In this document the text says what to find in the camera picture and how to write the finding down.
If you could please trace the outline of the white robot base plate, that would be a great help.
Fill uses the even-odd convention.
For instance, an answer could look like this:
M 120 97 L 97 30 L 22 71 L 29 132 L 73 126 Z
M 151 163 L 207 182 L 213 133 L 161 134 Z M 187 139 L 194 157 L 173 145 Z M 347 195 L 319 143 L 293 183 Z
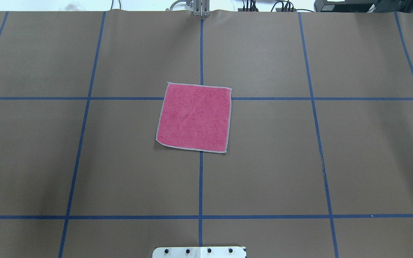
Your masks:
M 160 247 L 154 249 L 153 258 L 246 258 L 245 247 Z

